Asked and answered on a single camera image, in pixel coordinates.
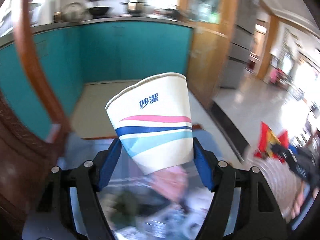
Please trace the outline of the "white striped paper cup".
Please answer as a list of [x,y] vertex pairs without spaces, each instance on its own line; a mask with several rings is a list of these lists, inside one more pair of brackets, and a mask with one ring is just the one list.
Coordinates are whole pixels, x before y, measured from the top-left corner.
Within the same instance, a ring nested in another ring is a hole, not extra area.
[[163,73],[141,80],[110,99],[105,111],[125,151],[144,174],[193,159],[184,75]]

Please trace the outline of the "pink plastic bag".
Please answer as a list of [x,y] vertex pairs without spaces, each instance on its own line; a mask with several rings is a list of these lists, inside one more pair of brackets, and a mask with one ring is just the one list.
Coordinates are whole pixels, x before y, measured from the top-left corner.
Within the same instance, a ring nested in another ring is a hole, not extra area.
[[180,165],[156,171],[151,179],[152,189],[174,203],[182,199],[188,187],[187,172]]

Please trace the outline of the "blue striped towel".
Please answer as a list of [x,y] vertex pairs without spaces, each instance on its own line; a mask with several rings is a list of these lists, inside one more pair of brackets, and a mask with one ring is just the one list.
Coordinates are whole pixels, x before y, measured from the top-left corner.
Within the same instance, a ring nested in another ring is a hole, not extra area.
[[[77,168],[100,150],[107,150],[112,141],[83,140],[72,134],[57,166]],[[193,160],[181,166],[187,172],[188,187],[174,203],[152,189],[151,174],[144,175],[121,148],[109,184],[97,194],[114,239],[197,239],[214,194],[203,185]],[[86,235],[76,189],[72,187],[70,193],[75,228]]]

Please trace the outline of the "teal kitchen cabinets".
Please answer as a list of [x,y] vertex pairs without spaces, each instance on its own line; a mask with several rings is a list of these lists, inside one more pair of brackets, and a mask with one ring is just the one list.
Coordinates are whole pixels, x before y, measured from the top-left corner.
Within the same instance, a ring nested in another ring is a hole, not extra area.
[[105,104],[124,82],[185,74],[193,30],[157,21],[51,24],[34,29],[42,70],[73,129],[84,139],[110,137]]

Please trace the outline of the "wooden glass sliding door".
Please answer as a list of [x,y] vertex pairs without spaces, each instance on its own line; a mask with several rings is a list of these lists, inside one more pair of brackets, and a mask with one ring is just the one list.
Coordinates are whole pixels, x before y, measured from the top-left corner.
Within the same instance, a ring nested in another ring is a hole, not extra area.
[[220,0],[220,23],[191,22],[187,83],[204,109],[210,109],[234,34],[239,0]]

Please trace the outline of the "black wok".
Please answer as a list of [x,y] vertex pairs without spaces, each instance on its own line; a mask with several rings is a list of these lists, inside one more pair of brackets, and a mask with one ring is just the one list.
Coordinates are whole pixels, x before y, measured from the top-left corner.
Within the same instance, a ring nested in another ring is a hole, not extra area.
[[94,17],[106,16],[110,7],[97,6],[88,9],[89,13]]

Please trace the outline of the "silver refrigerator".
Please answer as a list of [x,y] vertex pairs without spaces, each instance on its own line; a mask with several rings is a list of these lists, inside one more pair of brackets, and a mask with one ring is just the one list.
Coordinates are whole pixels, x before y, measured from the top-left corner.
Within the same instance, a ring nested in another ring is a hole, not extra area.
[[234,35],[226,62],[221,88],[238,89],[253,45],[259,0],[239,0]]

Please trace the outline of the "steel cooking pot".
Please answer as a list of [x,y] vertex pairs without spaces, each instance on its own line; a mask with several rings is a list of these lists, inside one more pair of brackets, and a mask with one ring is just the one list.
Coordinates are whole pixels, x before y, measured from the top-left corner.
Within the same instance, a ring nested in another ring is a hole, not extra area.
[[127,12],[131,15],[140,15],[145,11],[145,3],[144,2],[129,2],[127,4]]

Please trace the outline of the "wooden chair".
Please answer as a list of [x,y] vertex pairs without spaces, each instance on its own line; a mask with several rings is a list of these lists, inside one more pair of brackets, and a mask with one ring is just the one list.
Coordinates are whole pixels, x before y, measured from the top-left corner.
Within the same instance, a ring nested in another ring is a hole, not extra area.
[[71,128],[40,65],[30,0],[13,2],[1,37],[1,230],[20,235]]

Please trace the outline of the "white basket with plastic liner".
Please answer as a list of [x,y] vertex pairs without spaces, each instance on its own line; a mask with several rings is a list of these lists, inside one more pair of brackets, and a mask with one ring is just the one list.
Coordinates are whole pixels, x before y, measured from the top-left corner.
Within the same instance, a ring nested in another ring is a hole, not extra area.
[[247,156],[247,164],[261,170],[283,218],[288,222],[295,199],[302,189],[301,179],[290,171],[287,163],[282,164],[278,159],[260,159],[251,153]]

